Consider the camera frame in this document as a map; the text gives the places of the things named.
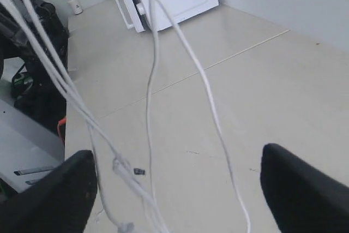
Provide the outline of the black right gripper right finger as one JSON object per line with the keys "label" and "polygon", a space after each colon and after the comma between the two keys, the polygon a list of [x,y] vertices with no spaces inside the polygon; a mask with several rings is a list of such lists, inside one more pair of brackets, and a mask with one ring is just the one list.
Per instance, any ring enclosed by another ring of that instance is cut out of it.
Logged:
{"label": "black right gripper right finger", "polygon": [[281,232],[348,232],[348,186],[284,147],[263,147],[260,184]]}

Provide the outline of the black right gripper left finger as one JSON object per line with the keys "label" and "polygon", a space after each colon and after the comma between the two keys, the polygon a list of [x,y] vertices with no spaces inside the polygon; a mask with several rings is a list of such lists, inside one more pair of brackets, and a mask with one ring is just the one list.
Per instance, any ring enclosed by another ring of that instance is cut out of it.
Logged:
{"label": "black right gripper left finger", "polygon": [[1,232],[84,232],[97,192],[94,155],[78,151],[1,204]]}

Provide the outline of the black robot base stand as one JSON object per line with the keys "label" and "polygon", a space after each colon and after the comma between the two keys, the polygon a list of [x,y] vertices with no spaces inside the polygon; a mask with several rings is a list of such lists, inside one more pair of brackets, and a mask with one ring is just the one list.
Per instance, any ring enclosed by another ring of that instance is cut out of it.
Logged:
{"label": "black robot base stand", "polygon": [[[55,6],[42,0],[31,2],[63,65],[67,65],[69,34]],[[6,8],[1,7],[1,62],[14,57],[23,61],[11,79],[14,108],[64,139],[66,100],[52,83],[25,32]]]}

